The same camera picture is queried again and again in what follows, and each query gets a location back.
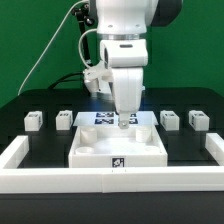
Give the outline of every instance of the black cable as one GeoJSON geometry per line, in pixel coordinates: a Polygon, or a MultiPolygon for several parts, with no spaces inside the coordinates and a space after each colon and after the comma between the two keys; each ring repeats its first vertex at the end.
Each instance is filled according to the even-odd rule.
{"type": "Polygon", "coordinates": [[[72,76],[78,76],[78,75],[82,75],[83,73],[82,72],[76,72],[76,73],[70,73],[68,75],[65,75],[63,77],[61,77],[60,79],[58,79],[56,82],[54,82],[53,84],[51,84],[48,89],[52,90],[54,89],[59,83],[61,82],[72,82],[72,81],[81,81],[82,79],[70,79],[70,80],[65,80],[67,78],[70,78],[72,76]]]}
{"type": "MultiPolygon", "coordinates": [[[[77,19],[78,24],[79,24],[79,30],[80,30],[81,35],[86,32],[85,25],[92,26],[94,24],[94,21],[89,18],[89,4],[88,3],[83,4],[81,8],[74,8],[72,10],[72,15],[76,16],[76,19],[77,19]]],[[[90,67],[92,67],[93,64],[92,64],[92,61],[91,61],[91,58],[90,58],[89,45],[88,45],[87,37],[83,38],[82,47],[83,47],[84,59],[85,59],[86,63],[90,67]]]]}

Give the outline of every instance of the white plastic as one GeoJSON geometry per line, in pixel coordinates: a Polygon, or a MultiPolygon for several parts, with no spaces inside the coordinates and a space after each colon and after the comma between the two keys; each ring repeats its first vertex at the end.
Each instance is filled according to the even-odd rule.
{"type": "Polygon", "coordinates": [[[180,118],[173,111],[163,110],[160,112],[160,124],[166,131],[178,131],[180,118]]]}
{"type": "Polygon", "coordinates": [[[224,166],[224,140],[217,133],[206,134],[205,148],[220,166],[224,166]]]}
{"type": "MultiPolygon", "coordinates": [[[[223,142],[217,134],[208,136],[211,141],[206,145],[213,149],[211,144],[223,142]]],[[[224,191],[223,166],[14,169],[19,162],[10,169],[5,166],[15,161],[11,156],[15,151],[25,155],[27,150],[27,136],[19,136],[0,155],[1,194],[224,191]]]]}
{"type": "Polygon", "coordinates": [[[191,110],[189,112],[189,124],[195,131],[208,131],[210,118],[203,111],[191,110]]]}
{"type": "Polygon", "coordinates": [[[41,111],[29,112],[24,118],[25,131],[39,131],[43,124],[41,111]]]}
{"type": "Polygon", "coordinates": [[[69,130],[73,122],[72,111],[60,111],[56,117],[56,130],[69,130]]]}
{"type": "Polygon", "coordinates": [[[0,156],[0,169],[15,169],[29,151],[28,137],[17,136],[0,156]]]}
{"type": "Polygon", "coordinates": [[[150,166],[167,166],[167,153],[154,126],[78,127],[69,153],[70,168],[150,166]]]}
{"type": "Polygon", "coordinates": [[[80,135],[81,141],[84,144],[93,144],[97,142],[97,130],[94,127],[83,127],[80,135]]]}
{"type": "Polygon", "coordinates": [[[111,81],[110,71],[105,68],[103,61],[84,70],[84,83],[89,92],[92,93],[92,96],[96,94],[95,97],[97,97],[97,94],[101,94],[107,97],[106,100],[108,100],[108,96],[112,100],[112,93],[109,86],[109,82],[111,81]]]}
{"type": "Polygon", "coordinates": [[[100,57],[108,67],[142,67],[148,64],[146,40],[100,42],[100,57]]]}
{"type": "Polygon", "coordinates": [[[154,17],[158,0],[97,0],[99,34],[146,33],[154,17]]]}
{"type": "Polygon", "coordinates": [[[130,115],[140,107],[143,83],[142,68],[111,69],[113,74],[113,95],[119,114],[120,128],[129,127],[130,115]]]}

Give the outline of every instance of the small white block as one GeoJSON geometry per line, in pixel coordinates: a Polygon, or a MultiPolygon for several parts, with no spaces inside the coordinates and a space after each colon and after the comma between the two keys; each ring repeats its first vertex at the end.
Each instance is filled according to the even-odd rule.
{"type": "Polygon", "coordinates": [[[208,131],[210,118],[203,111],[191,110],[189,112],[189,124],[195,131],[208,131]]]}
{"type": "Polygon", "coordinates": [[[29,112],[24,118],[25,131],[39,131],[43,124],[41,111],[29,112]]]}
{"type": "Polygon", "coordinates": [[[59,130],[70,130],[73,122],[72,111],[65,110],[60,111],[56,117],[56,129],[59,130]]]}
{"type": "Polygon", "coordinates": [[[160,123],[166,131],[178,131],[180,118],[173,111],[163,110],[160,112],[160,123]]]}

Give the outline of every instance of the qr code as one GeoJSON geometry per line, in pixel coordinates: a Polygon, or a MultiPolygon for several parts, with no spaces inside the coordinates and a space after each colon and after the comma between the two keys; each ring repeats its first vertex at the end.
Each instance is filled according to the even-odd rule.
{"type": "Polygon", "coordinates": [[[129,124],[138,124],[138,120],[136,118],[130,118],[129,124]]]}
{"type": "Polygon", "coordinates": [[[124,167],[124,158],[112,158],[112,167],[124,167]]]}
{"type": "Polygon", "coordinates": [[[114,117],[114,113],[113,112],[100,112],[96,114],[96,117],[114,117]]]}
{"type": "Polygon", "coordinates": [[[101,124],[101,125],[105,125],[105,124],[114,124],[114,119],[96,119],[95,120],[95,124],[101,124]]]}

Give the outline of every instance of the white box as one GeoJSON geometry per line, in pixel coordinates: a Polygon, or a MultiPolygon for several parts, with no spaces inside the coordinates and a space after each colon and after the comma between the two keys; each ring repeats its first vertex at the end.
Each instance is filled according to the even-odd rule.
{"type": "Polygon", "coordinates": [[[72,111],[65,110],[60,111],[56,117],[56,129],[59,130],[69,130],[73,122],[72,111]]]}
{"type": "Polygon", "coordinates": [[[43,124],[41,111],[29,112],[24,118],[25,131],[39,131],[43,124]]]}
{"type": "Polygon", "coordinates": [[[189,124],[195,131],[208,131],[210,118],[203,111],[191,110],[189,112],[189,124]]]}
{"type": "Polygon", "coordinates": [[[167,166],[167,152],[153,125],[78,127],[69,153],[70,168],[156,166],[167,166]]]}
{"type": "Polygon", "coordinates": [[[173,111],[163,110],[160,112],[160,124],[166,131],[178,131],[180,118],[173,111]]]}

